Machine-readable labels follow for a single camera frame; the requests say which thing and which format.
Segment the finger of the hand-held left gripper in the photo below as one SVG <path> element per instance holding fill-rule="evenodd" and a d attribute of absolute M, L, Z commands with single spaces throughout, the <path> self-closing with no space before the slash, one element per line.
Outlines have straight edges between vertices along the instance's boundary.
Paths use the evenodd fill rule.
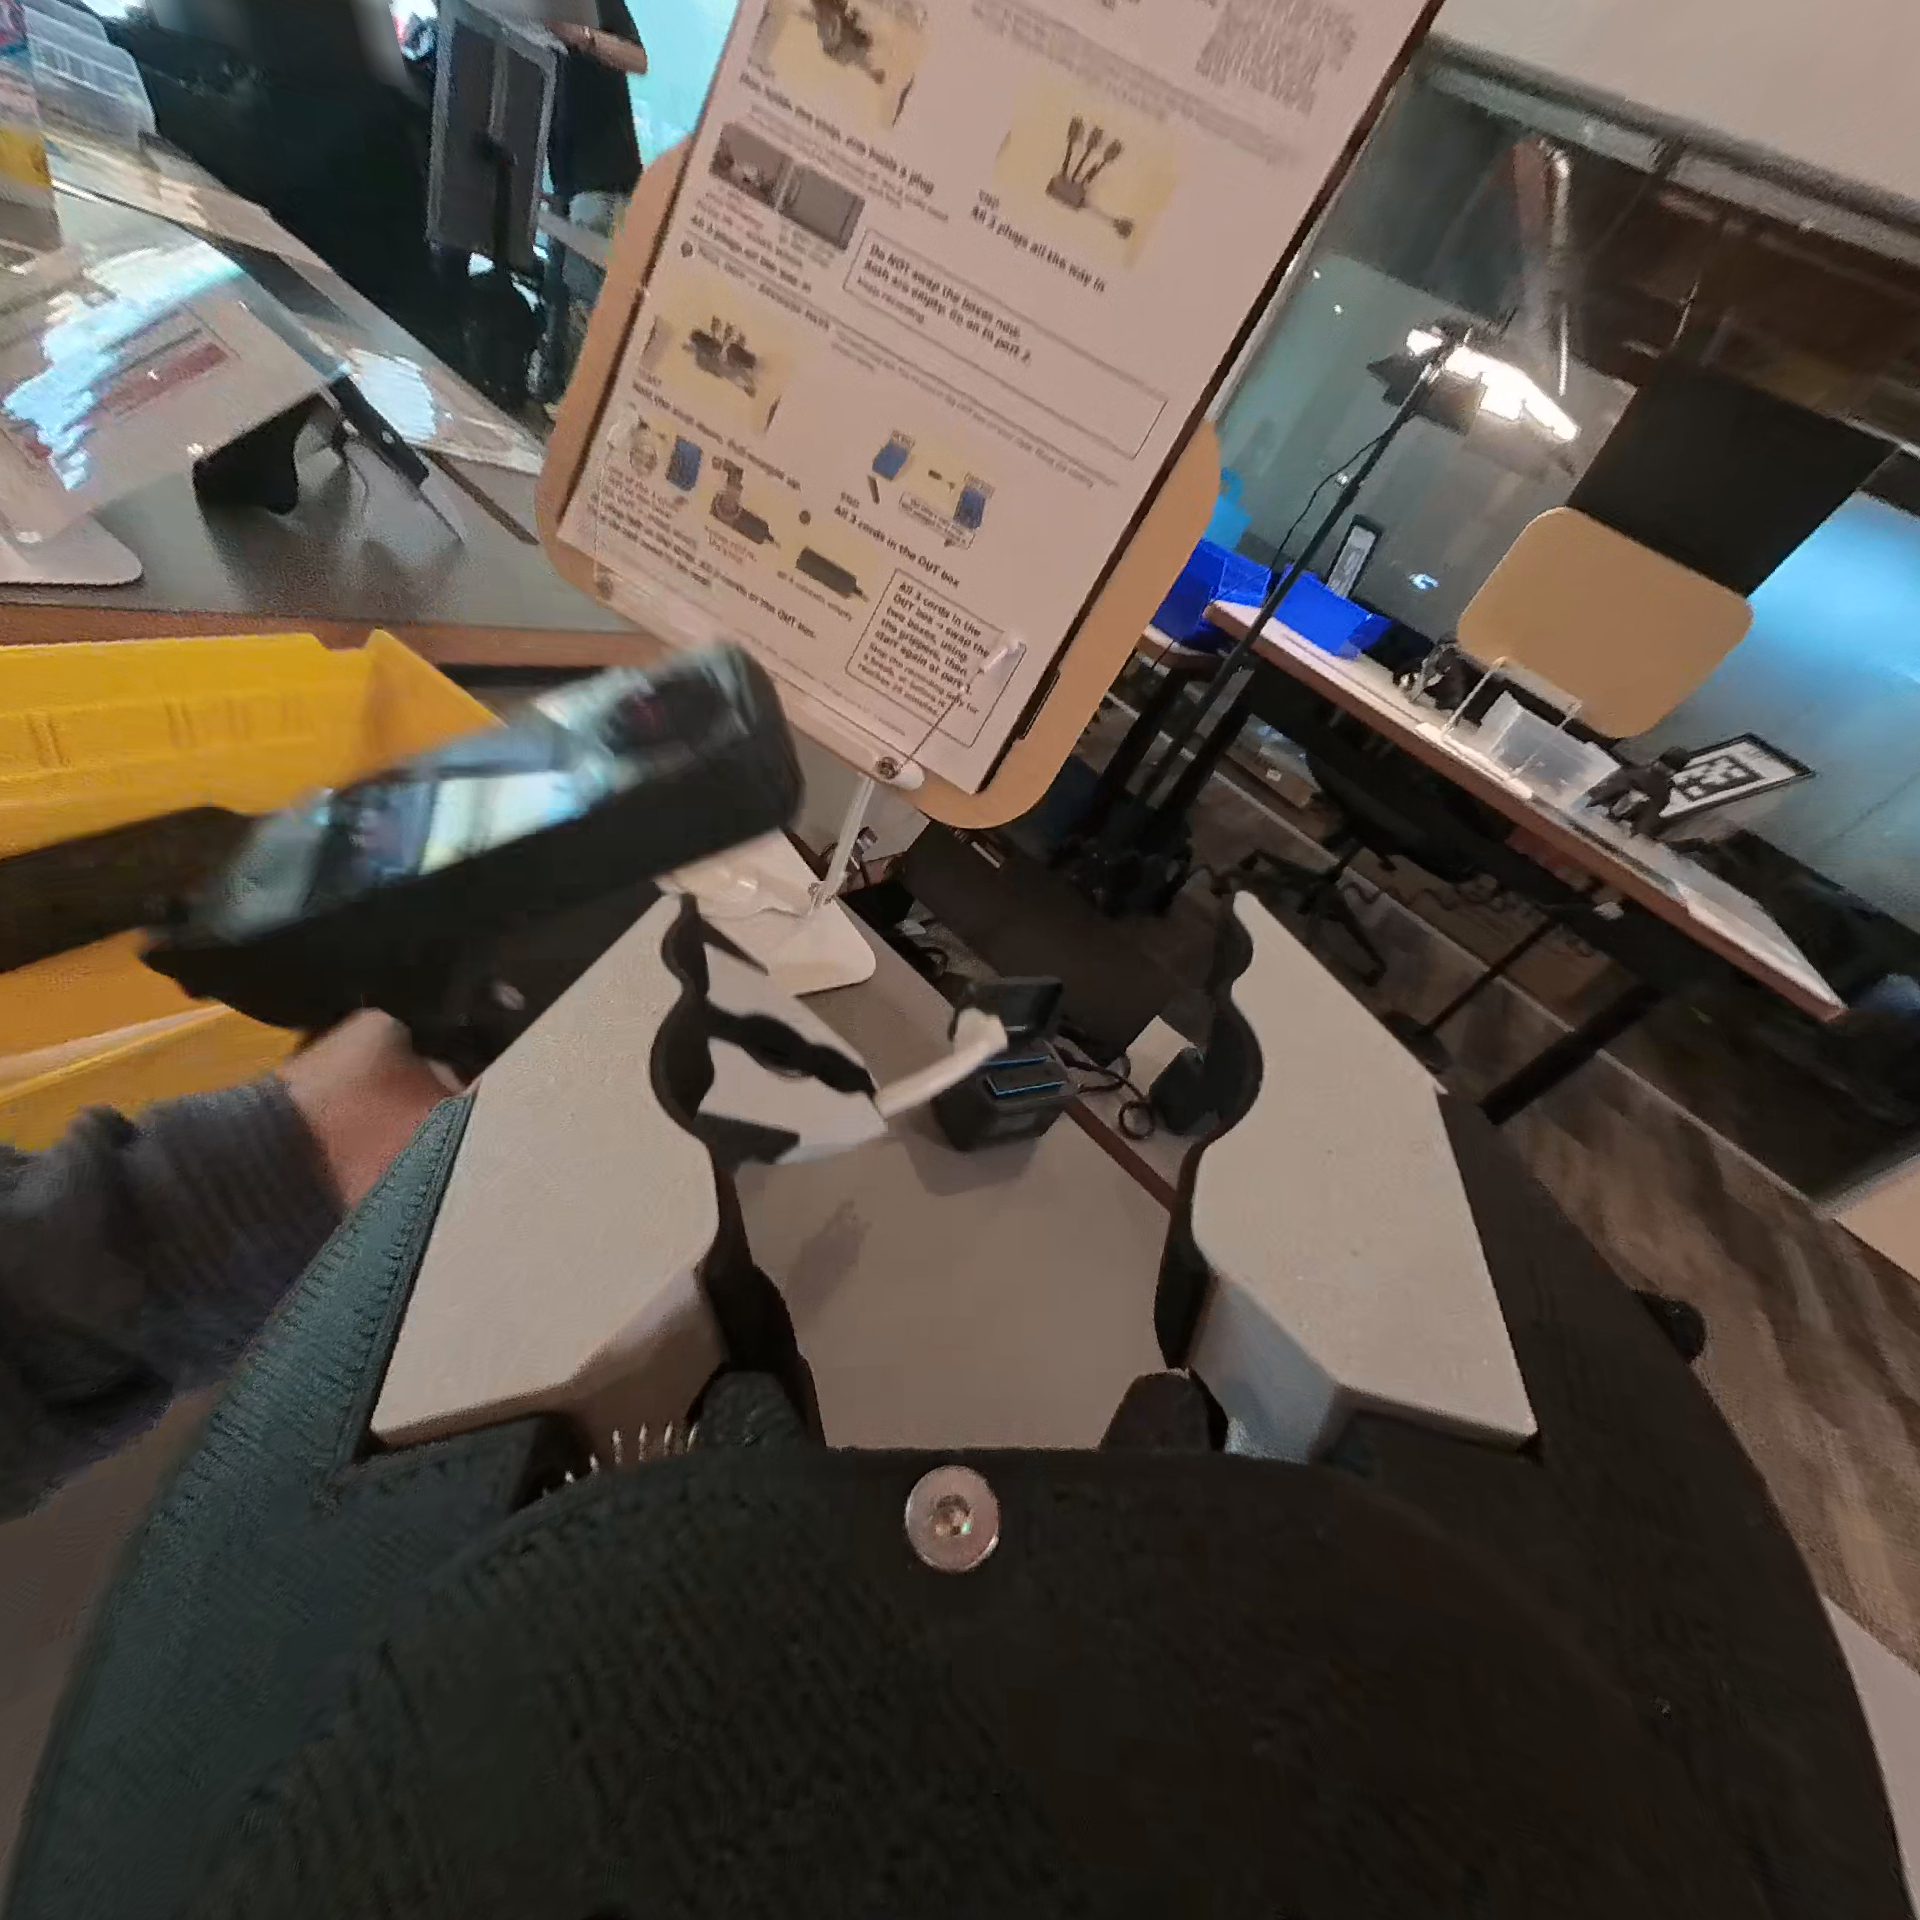
<path fill-rule="evenodd" d="M 1011 1040 L 995 1015 L 960 1011 L 949 1048 L 881 1083 L 865 1059 L 804 1007 L 801 1023 L 771 1013 L 707 1006 L 707 1091 L 692 1101 L 692 1134 L 716 1163 L 741 1167 L 839 1159 L 885 1137 L 904 1116 L 959 1091 Z"/>

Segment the small black blue device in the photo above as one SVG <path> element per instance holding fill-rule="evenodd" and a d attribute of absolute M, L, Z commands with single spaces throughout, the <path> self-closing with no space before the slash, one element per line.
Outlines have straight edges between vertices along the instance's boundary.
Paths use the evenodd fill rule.
<path fill-rule="evenodd" d="M 1003 1044 L 949 1091 L 931 1100 L 931 1116 L 944 1141 L 960 1152 L 1037 1141 L 1077 1100 L 1077 1080 L 1063 1056 L 1060 1023 L 1066 984 L 1056 976 L 1003 976 L 971 980 L 962 990 L 949 1037 L 962 1017 L 1000 1020 Z"/>

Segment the person's left hand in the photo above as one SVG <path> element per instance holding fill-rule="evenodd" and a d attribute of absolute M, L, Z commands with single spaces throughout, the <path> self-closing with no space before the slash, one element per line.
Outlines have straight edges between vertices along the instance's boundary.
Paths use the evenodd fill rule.
<path fill-rule="evenodd" d="M 392 1015 L 361 1011 L 303 1044 L 277 1078 L 312 1134 L 343 1211 L 357 1209 L 467 1080 L 428 1060 Z"/>

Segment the yellow plastic bin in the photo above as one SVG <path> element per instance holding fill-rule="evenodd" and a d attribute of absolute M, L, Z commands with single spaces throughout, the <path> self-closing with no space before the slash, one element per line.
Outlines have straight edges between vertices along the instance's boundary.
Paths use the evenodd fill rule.
<path fill-rule="evenodd" d="M 304 633 L 8 647 L 5 1145 L 277 1068 L 298 1032 L 191 999 L 145 964 L 145 931 L 255 815 L 495 721 L 385 630 L 343 652 Z"/>

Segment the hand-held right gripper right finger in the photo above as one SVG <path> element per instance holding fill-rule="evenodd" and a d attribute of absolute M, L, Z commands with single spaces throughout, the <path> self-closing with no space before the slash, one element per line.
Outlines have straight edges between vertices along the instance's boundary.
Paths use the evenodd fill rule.
<path fill-rule="evenodd" d="M 1357 1417 L 1532 1445 L 1437 1083 L 1250 894 L 1218 928 L 1204 1068 L 1217 1109 L 1175 1191 L 1156 1340 L 1227 1452 L 1329 1457 Z"/>

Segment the blue plastic bin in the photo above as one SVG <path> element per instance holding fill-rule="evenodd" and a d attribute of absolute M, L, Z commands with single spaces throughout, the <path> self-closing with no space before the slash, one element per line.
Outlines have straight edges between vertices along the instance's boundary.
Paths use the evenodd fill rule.
<path fill-rule="evenodd" d="M 1309 647 L 1343 660 L 1370 653 L 1394 628 L 1391 614 L 1336 591 L 1308 569 L 1287 581 L 1273 619 Z"/>
<path fill-rule="evenodd" d="M 1218 653 L 1231 639 L 1212 623 L 1215 603 L 1260 606 L 1273 569 L 1215 539 L 1201 539 L 1151 619 L 1152 633 L 1195 653 Z"/>

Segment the clear plastic container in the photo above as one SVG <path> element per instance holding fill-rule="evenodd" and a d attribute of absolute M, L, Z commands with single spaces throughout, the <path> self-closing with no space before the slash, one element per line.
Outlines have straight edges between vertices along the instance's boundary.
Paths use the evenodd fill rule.
<path fill-rule="evenodd" d="M 1553 724 L 1512 689 L 1498 693 L 1479 717 L 1448 720 L 1440 737 L 1490 777 L 1551 805 L 1587 797 L 1618 767 L 1605 747 Z"/>

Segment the wooden instruction board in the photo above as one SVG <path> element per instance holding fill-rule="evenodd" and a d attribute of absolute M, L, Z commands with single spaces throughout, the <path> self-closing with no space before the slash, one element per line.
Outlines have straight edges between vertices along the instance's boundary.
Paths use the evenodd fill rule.
<path fill-rule="evenodd" d="M 1215 414 L 1440 4 L 736 4 L 537 486 L 657 652 L 949 828 L 1035 806 L 1212 516 Z"/>

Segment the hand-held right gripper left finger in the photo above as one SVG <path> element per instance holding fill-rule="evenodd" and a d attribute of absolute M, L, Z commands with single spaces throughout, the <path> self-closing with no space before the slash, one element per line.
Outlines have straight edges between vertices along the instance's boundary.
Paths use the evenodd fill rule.
<path fill-rule="evenodd" d="M 819 1390 L 757 1268 L 735 1172 L 671 1068 L 705 1059 L 708 928 L 663 895 L 473 1085 L 371 1438 L 419 1448 L 541 1420 L 591 1469 L 687 1441 L 727 1372 Z"/>

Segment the long white desk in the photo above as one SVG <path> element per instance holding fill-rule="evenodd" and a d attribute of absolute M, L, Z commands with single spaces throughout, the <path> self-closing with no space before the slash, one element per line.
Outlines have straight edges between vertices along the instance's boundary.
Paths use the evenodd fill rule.
<path fill-rule="evenodd" d="M 1505 761 L 1485 745 L 1485 726 L 1409 697 L 1379 665 L 1324 652 L 1258 608 L 1215 601 L 1207 623 L 1234 639 L 1250 637 L 1256 657 L 1361 720 L 1425 767 L 1505 819 L 1521 848 L 1544 864 L 1592 880 L 1596 897 L 1633 903 L 1676 928 L 1697 948 L 1759 983 L 1804 1017 L 1835 1023 L 1847 1000 L 1812 967 L 1778 920 L 1698 862 L 1655 848 L 1564 797 L 1532 757 Z"/>

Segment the plain beige board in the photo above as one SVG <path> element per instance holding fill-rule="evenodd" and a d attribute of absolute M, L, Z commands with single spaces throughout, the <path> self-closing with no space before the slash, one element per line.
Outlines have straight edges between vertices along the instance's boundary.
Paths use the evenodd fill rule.
<path fill-rule="evenodd" d="M 1740 591 L 1560 508 L 1485 576 L 1457 619 L 1457 647 L 1553 688 L 1585 726 L 1623 737 L 1666 720 L 1751 623 Z"/>

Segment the black white marker tag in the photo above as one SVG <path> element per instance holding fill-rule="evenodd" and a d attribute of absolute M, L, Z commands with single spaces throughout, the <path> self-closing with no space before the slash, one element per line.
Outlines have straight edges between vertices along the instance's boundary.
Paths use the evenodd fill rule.
<path fill-rule="evenodd" d="M 1672 774 L 1660 813 L 1660 828 L 1666 832 L 1815 780 L 1815 771 L 1802 759 L 1755 734 L 1729 735 L 1698 750 L 1668 750 L 1661 766 Z"/>

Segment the black light tripod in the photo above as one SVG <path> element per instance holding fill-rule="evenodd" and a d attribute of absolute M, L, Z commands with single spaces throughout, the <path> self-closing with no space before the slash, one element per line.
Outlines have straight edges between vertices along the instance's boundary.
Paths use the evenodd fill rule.
<path fill-rule="evenodd" d="M 1435 319 L 1431 342 L 1407 347 L 1392 371 L 1370 366 L 1379 383 L 1399 393 L 1396 408 L 1375 439 L 1361 448 L 1352 473 L 1339 481 L 1329 512 L 1315 524 L 1304 549 L 1273 576 L 1265 599 L 1256 606 L 1256 625 L 1273 617 L 1289 590 L 1306 576 L 1312 556 L 1338 527 L 1343 515 L 1357 501 L 1364 481 L 1380 467 L 1396 433 L 1412 424 L 1425 412 L 1429 396 L 1449 380 L 1449 360 L 1457 351 L 1473 347 L 1481 324 L 1466 317 Z M 1180 689 L 1172 671 L 1161 676 L 1152 700 L 1140 707 L 1139 717 L 1120 737 L 1116 755 L 1096 782 L 1096 789 L 1077 819 L 1073 832 L 1051 853 L 1051 864 L 1107 920 L 1124 920 L 1136 912 L 1136 895 L 1152 880 L 1156 833 L 1165 832 L 1163 805 L 1155 803 L 1161 784 L 1177 785 L 1171 771 L 1180 766 L 1184 747 L 1202 732 L 1212 711 L 1227 701 L 1248 671 L 1256 643 L 1237 639 L 1226 655 L 1218 655 L 1188 711 L 1180 711 Z"/>

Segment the person's left forearm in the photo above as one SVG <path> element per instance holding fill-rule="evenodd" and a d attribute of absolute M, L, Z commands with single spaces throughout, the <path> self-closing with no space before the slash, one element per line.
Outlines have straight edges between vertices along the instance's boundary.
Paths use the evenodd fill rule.
<path fill-rule="evenodd" d="M 343 1220 L 274 1077 L 2 1149 L 2 1518 L 231 1367 Z"/>

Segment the clear acrylic sign holder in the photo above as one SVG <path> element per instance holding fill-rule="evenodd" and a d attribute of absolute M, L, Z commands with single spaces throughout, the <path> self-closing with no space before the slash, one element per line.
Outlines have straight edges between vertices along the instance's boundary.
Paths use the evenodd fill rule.
<path fill-rule="evenodd" d="M 346 351 L 197 236 L 5 263 L 2 524 L 63 539 L 120 497 L 193 473 L 274 420 L 346 422 L 429 496 L 421 451 L 377 412 Z"/>

